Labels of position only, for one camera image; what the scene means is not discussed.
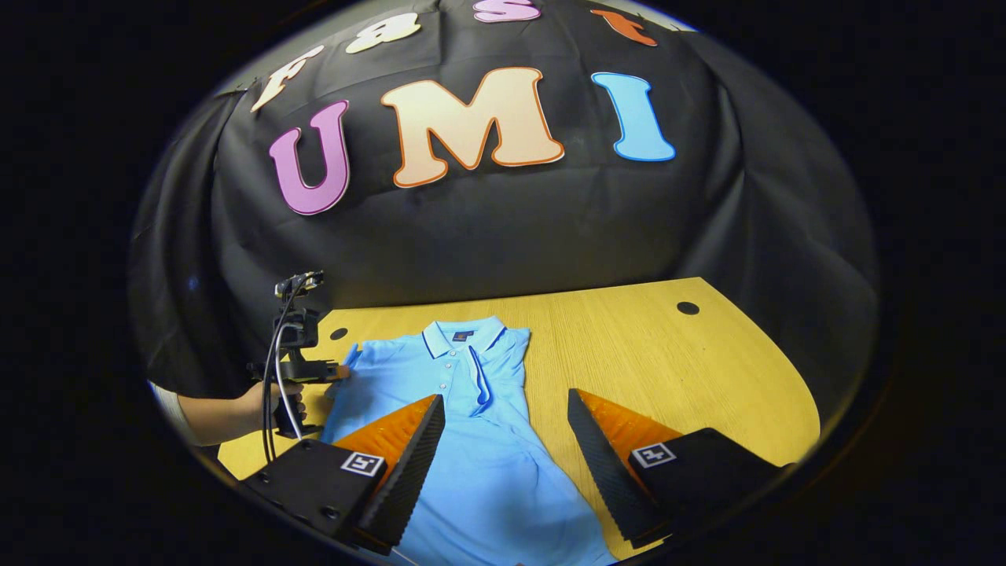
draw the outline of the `peach letter m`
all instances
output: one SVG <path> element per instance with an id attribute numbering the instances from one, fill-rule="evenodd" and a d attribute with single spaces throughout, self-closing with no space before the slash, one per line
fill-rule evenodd
<path id="1" fill-rule="evenodd" d="M 538 101 L 541 71 L 503 67 L 482 77 L 471 104 L 465 104 L 436 80 L 420 80 L 388 90 L 384 106 L 398 117 L 401 168 L 394 184 L 416 186 L 447 174 L 448 163 L 434 156 L 430 136 L 472 170 L 479 166 L 489 129 L 496 124 L 499 145 L 492 159 L 507 167 L 550 163 L 562 157 L 562 144 L 552 139 Z"/>

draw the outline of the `foam letter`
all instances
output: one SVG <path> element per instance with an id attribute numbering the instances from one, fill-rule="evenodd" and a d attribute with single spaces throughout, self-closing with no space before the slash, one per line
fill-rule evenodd
<path id="1" fill-rule="evenodd" d="M 311 126 L 321 134 L 321 151 L 325 157 L 325 180 L 318 186 L 308 186 L 301 175 L 301 164 L 297 158 L 300 128 L 283 134 L 269 148 L 269 154 L 276 162 L 283 198 L 295 212 L 317 214 L 331 208 L 346 193 L 346 186 L 349 185 L 349 159 L 346 157 L 346 140 L 342 135 L 342 115 L 348 109 L 349 102 L 339 101 L 311 119 Z"/>
<path id="2" fill-rule="evenodd" d="M 608 90 L 619 115 L 622 139 L 615 142 L 615 153 L 633 161 L 674 159 L 674 146 L 660 133 L 657 116 L 647 96 L 649 82 L 619 72 L 595 72 L 591 79 Z"/>
<path id="3" fill-rule="evenodd" d="M 383 19 L 357 33 L 356 39 L 349 45 L 346 45 L 346 52 L 358 53 L 378 43 L 386 43 L 395 39 L 401 39 L 402 37 L 408 37 L 423 27 L 415 23 L 415 19 L 418 17 L 420 15 L 415 12 L 408 12 Z"/>
<path id="4" fill-rule="evenodd" d="M 533 20 L 541 15 L 531 0 L 485 0 L 474 7 L 475 19 L 485 23 Z"/>
<path id="5" fill-rule="evenodd" d="M 591 10 L 591 13 L 604 16 L 605 21 L 608 22 L 608 25 L 612 26 L 612 29 L 618 31 L 633 41 L 639 41 L 640 43 L 651 47 L 657 46 L 657 42 L 654 39 L 636 31 L 637 29 L 643 29 L 642 25 L 627 19 L 622 14 L 609 12 L 608 10 Z"/>
<path id="6" fill-rule="evenodd" d="M 259 100 L 256 101 L 254 105 L 252 105 L 252 112 L 259 110 L 260 108 L 265 106 L 266 103 L 275 99 L 276 95 L 279 95 L 281 91 L 283 91 L 284 88 L 287 87 L 287 85 L 284 84 L 283 81 L 287 78 L 293 78 L 294 76 L 296 76 L 297 73 L 300 72 L 302 68 L 304 68 L 304 63 L 307 62 L 307 59 L 317 55 L 324 48 L 325 48 L 324 45 L 318 45 L 314 49 L 311 49 L 310 51 L 304 53 L 303 55 L 297 57 L 296 59 L 281 66 L 280 69 L 277 70 L 276 72 L 270 74 L 269 82 L 267 82 L 266 87 L 262 89 L 262 96 L 259 97 Z"/>
<path id="7" fill-rule="evenodd" d="M 401 168 L 394 184 L 407 187 L 433 182 L 447 174 L 447 161 L 434 157 L 431 135 L 437 136 L 466 169 L 475 169 L 496 124 L 500 143 L 493 161 L 507 167 L 556 161 L 565 153 L 552 139 L 538 101 L 541 71 L 523 66 L 490 70 L 482 77 L 471 104 L 458 100 L 435 80 L 420 80 L 381 97 L 398 116 Z"/>

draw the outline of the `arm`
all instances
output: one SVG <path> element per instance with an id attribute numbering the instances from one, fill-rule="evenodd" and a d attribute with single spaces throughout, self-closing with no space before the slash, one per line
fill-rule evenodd
<path id="1" fill-rule="evenodd" d="M 301 384 L 284 384 L 287 393 L 297 394 L 297 411 L 304 412 L 301 401 Z M 262 430 L 262 382 L 252 387 L 237 399 L 195 399 L 167 392 L 154 386 L 161 406 L 172 424 L 186 440 L 198 446 L 212 446 L 228 440 L 240 438 L 257 430 Z M 280 406 L 280 388 L 273 384 L 270 395 L 270 412 Z M 173 411 L 172 396 L 179 410 Z"/>

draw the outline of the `wooden table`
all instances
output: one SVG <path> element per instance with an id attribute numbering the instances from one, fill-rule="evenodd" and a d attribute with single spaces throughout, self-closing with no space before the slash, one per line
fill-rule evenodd
<path id="1" fill-rule="evenodd" d="M 687 302 L 697 315 L 681 313 Z M 446 305 L 334 311 L 319 325 L 309 360 L 342 362 L 354 343 L 418 335 L 433 321 L 498 317 L 531 330 L 524 358 L 531 425 L 597 512 L 609 548 L 622 540 L 591 479 L 566 422 L 568 390 L 579 388 L 682 433 L 713 427 L 776 464 L 801 459 L 818 440 L 817 408 L 803 379 L 773 342 L 699 277 L 525 298 Z M 338 342 L 327 340 L 345 328 Z M 308 423 L 324 423 L 327 386 L 304 390 Z M 276 437 L 277 453 L 293 444 Z M 266 464 L 261 433 L 220 446 L 220 461 L 238 479 Z"/>

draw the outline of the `polo shirt collar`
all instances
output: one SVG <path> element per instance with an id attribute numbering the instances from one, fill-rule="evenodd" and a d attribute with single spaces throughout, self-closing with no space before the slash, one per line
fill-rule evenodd
<path id="1" fill-rule="evenodd" d="M 485 353 L 494 344 L 496 339 L 503 334 L 506 327 L 503 322 L 496 317 L 483 319 L 481 321 L 471 321 L 469 323 L 441 323 L 434 321 L 425 331 L 423 331 L 423 341 L 427 344 L 430 357 L 437 359 L 452 350 L 459 350 L 471 347 L 479 354 Z M 475 331 L 475 336 L 469 342 L 452 344 L 447 336 L 454 333 Z"/>

